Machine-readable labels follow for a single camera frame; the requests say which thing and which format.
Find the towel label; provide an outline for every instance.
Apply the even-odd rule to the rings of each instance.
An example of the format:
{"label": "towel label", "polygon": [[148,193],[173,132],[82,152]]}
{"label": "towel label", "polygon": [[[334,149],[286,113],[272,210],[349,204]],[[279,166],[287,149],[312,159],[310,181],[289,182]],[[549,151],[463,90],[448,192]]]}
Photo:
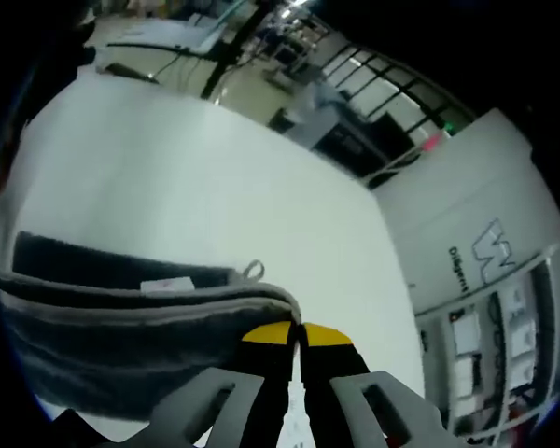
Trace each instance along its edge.
{"label": "towel label", "polygon": [[190,277],[178,277],[178,278],[164,278],[163,280],[149,280],[146,282],[141,282],[142,292],[163,292],[163,291],[193,291],[195,290],[195,285],[191,281]]}

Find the floor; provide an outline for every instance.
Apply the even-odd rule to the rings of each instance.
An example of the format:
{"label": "floor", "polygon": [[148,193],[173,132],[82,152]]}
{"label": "floor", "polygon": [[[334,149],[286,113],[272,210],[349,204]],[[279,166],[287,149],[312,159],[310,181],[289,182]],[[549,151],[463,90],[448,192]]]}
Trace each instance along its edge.
{"label": "floor", "polygon": [[[137,18],[118,16],[98,20],[95,32],[88,41],[88,45],[94,45],[98,51],[95,65],[104,67],[110,63],[122,63],[147,76],[155,76],[165,89],[200,96],[215,63],[183,56],[162,70],[176,58],[170,51],[106,45],[111,38],[138,21]],[[223,36],[225,41],[231,38],[231,33]],[[263,71],[272,68],[271,63],[255,60],[245,67],[230,70],[217,86],[212,101],[267,125],[276,111],[291,100],[289,93],[263,78]]]}

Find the white table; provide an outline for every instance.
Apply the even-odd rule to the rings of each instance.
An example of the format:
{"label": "white table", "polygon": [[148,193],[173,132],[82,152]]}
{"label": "white table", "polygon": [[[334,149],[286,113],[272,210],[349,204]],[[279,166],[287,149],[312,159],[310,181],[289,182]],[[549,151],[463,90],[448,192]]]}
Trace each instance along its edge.
{"label": "white table", "polygon": [[29,231],[173,262],[261,259],[264,281],[292,293],[305,321],[343,331],[371,370],[424,394],[413,309],[375,199],[221,106],[82,73],[25,133],[0,213],[9,245]]}

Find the logo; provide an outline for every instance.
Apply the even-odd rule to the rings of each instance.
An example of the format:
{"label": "logo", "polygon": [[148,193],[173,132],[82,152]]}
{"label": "logo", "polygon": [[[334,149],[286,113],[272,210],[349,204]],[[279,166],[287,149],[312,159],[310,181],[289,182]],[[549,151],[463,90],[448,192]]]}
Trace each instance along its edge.
{"label": "logo", "polygon": [[513,268],[511,244],[506,240],[502,223],[493,220],[481,236],[473,243],[473,255],[481,264],[482,279],[492,283]]}
{"label": "logo", "polygon": [[465,273],[463,272],[463,260],[460,258],[460,255],[458,255],[457,247],[451,247],[448,249],[448,252],[450,253],[450,259],[452,260],[452,271],[456,274],[460,289],[463,291],[463,294],[465,294],[469,292],[469,284],[467,283],[467,277],[465,277]]}

